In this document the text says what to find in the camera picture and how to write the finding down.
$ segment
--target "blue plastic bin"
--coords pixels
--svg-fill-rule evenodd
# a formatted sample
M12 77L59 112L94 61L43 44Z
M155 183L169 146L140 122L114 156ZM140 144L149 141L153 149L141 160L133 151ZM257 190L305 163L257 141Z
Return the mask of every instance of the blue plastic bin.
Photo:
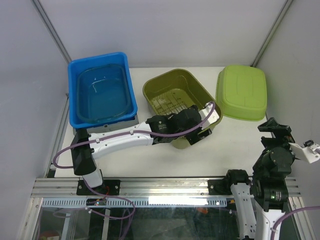
M75 129L128 121L138 111L123 52L77 59L68 66L69 121Z

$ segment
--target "white table surface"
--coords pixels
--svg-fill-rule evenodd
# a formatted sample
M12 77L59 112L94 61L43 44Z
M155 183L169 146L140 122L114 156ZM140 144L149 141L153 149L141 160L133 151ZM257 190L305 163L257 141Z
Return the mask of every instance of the white table surface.
M142 89L146 81L174 68L131 68L130 75L138 105L139 122L152 117ZM186 67L215 97L217 78L223 67ZM224 116L212 134L186 149L176 149L169 143L139 146L113 152L96 161L104 177L217 177L229 169L243 169L252 174L252 166L264 149L260 140L262 121L242 121ZM67 126L62 148L73 140L73 129ZM64 152L58 161L72 166L71 152ZM57 169L56 178L75 177L73 169Z

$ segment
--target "purple cable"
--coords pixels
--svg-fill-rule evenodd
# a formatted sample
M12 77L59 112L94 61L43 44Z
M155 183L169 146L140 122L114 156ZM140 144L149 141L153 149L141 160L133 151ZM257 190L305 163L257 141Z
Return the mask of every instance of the purple cable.
M214 101L209 102L210 105L212 105L212 108L209 112L209 114L197 125L195 125L194 127L182 131L182 132L178 132L178 133L173 133L173 134L162 134L162 133L157 133L157 132L152 132L152 131L145 131L145 130L133 130L132 132L134 134L148 134L148 135L153 135L153 136L157 136L157 137L164 137L164 138L176 138L176 137L181 137L183 135L189 134L191 132L193 132L194 130L196 130L199 127L202 127L202 125L210 118L210 116L214 113L214 110L216 108L216 104ZM104 141L107 139L112 139L112 138L116 138L116 137L120 137L120 136L124 136L124 135L128 135L128 134L132 134L131 131L125 131L125 132L120 132L120 133L116 133L113 135L109 135L109 136L104 136L102 138L99 138L100 141ZM74 166L60 166L57 164L57 158L59 157L60 154L64 153L67 150L82 146L82 145L86 145L86 144L93 144L96 143L96 140L89 140L89 141L84 141L84 142L79 142L76 144L73 144L71 146L67 146L66 148L58 151L56 153L56 155L53 157L52 159L52 163L53 165L57 168L57 169L72 169Z
M271 237L270 240L275 240L275 235L276 235L276 229L279 226L280 223L282 223L285 219L287 219L288 217L290 217L293 214L302 212L302 211L310 211L310 210L320 210L320 206L306 206L306 207L302 207L299 209L295 209L285 215L283 215L282 217L280 217L273 225L272 227L272 232L271 232Z
M125 237L126 237L126 235L127 235L128 231L129 231L129 229L130 229L130 226L131 226L131 223L132 223L133 218L134 218L134 216L132 216L132 217L130 217L130 218L129 218L128 225L126 226L126 229L125 229L125 231L124 231L123 235L121 236L120 240L125 239Z
M95 210L93 210L92 208L89 208L89 207L88 207L88 209L89 209L90 211L92 211L93 213L98 214L98 215L100 215L100 216L102 216L102 217L105 217L105 218L118 219L118 220L130 218L131 216L133 216L133 215L135 214L136 206L135 206L135 204L134 204L131 200L126 199L126 198L124 198L124 197L120 197L120 196L112 196L112 195L102 194L102 193L100 193L100 192L97 192L97 191L93 190L93 189L88 185L88 183L86 182L86 180L83 179L83 181L84 181L85 186L86 186L92 193L94 193L94 194L96 194L96 195L99 195L99 196L107 197L107 198L120 199L120 200L123 200L123 201L127 201L127 202L129 202L129 203L132 205L132 207L133 207L132 212L131 212L129 215L123 216L123 217L105 215L105 214L103 214L103 213L100 213L100 212L95 211Z
M130 213L129 208L126 208L126 209L123 211L122 217L125 216L125 214L126 214L127 211ZM130 220L131 220L131 218L133 218L133 216L129 218L128 226L130 226ZM123 223L124 223L124 221L121 220L121 223L120 223L120 231L119 231L119 238L118 238L119 240L121 240L122 238L126 237L124 234L121 236Z

